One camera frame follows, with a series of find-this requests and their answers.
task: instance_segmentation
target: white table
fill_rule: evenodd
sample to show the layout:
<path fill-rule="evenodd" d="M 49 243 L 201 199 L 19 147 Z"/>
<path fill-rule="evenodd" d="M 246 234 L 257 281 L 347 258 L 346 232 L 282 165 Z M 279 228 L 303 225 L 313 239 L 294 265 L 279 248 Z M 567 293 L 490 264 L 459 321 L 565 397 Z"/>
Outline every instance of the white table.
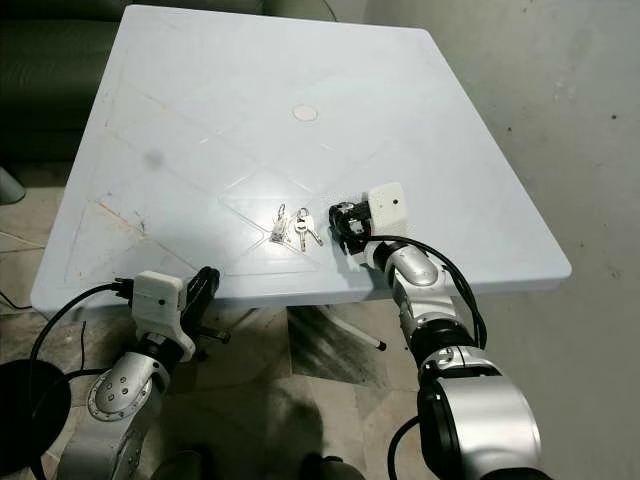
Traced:
<path fill-rule="evenodd" d="M 329 240 L 327 211 L 390 181 L 411 236 L 477 292 L 570 274 L 424 30 L 128 7 L 31 301 L 51 312 L 114 276 L 203 265 L 225 306 L 387 296 Z M 281 203 L 308 207 L 325 246 L 271 243 Z"/>

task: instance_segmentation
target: gray sofa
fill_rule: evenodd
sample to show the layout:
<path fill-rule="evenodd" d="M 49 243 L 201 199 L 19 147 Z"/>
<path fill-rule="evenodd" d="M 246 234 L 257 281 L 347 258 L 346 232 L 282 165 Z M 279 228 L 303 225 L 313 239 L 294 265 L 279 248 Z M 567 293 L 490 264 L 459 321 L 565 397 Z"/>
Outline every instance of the gray sofa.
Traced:
<path fill-rule="evenodd" d="M 73 160 L 127 5 L 335 20 L 324 0 L 1 0 L 0 162 Z"/>

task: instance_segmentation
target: key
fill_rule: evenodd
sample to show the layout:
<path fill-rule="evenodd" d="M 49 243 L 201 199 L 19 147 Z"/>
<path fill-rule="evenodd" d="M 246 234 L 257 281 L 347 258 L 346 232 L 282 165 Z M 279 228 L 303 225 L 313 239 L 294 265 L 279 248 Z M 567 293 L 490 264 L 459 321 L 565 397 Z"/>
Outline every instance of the key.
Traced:
<path fill-rule="evenodd" d="M 285 213 L 284 203 L 278 208 L 278 218 L 273 222 L 273 230 L 271 231 L 270 240 L 274 243 L 284 243 L 289 241 L 289 223 L 291 218 Z"/>
<path fill-rule="evenodd" d="M 311 236 L 318 243 L 318 245 L 320 246 L 324 245 L 324 243 L 322 243 L 322 239 L 320 238 L 320 235 L 318 235 L 318 232 L 316 232 L 316 227 L 315 227 L 315 223 L 313 222 L 313 217 L 309 215 L 307 212 L 307 215 L 303 216 L 302 220 L 304 220 L 304 224 L 307 227 L 307 233 L 311 234 Z"/>
<path fill-rule="evenodd" d="M 298 233 L 300 237 L 300 250 L 303 252 L 307 251 L 307 242 L 304 237 L 307 234 L 307 222 L 304 221 L 303 218 L 296 218 L 296 223 L 293 225 L 294 230 Z"/>

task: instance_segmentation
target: gray wall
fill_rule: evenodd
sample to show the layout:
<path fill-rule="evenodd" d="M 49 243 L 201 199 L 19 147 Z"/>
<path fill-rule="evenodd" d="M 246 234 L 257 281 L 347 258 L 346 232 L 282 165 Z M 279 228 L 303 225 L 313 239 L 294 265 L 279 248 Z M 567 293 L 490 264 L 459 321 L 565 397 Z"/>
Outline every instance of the gray wall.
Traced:
<path fill-rule="evenodd" d="M 640 2 L 369 0 L 434 37 L 573 265 L 481 299 L 562 479 L 640 478 Z"/>

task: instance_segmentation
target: robotic arm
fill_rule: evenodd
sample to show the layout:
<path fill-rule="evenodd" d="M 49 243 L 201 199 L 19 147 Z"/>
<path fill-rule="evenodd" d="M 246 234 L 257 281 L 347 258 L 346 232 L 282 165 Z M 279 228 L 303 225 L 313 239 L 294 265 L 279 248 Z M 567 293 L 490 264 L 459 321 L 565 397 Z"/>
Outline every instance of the robotic arm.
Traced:
<path fill-rule="evenodd" d="M 440 254 L 441 267 L 419 242 L 403 237 L 407 214 L 400 185 L 374 188 L 360 203 L 335 205 L 329 216 L 343 248 L 384 272 L 400 309 L 419 371 L 418 421 L 427 466 L 441 479 L 548 479 L 538 470 L 540 436 L 531 409 L 483 350 L 486 330 L 475 318 L 466 280 L 446 257 Z M 447 274 L 472 302 L 475 340 L 446 294 Z"/>
<path fill-rule="evenodd" d="M 219 278 L 217 270 L 204 267 L 188 284 L 155 272 L 118 279 L 125 286 L 120 296 L 130 301 L 138 344 L 91 387 L 89 415 L 60 459 L 58 478 L 131 478 L 171 372 L 195 351 L 192 339 L 201 335 L 229 341 L 227 333 L 200 326 Z"/>

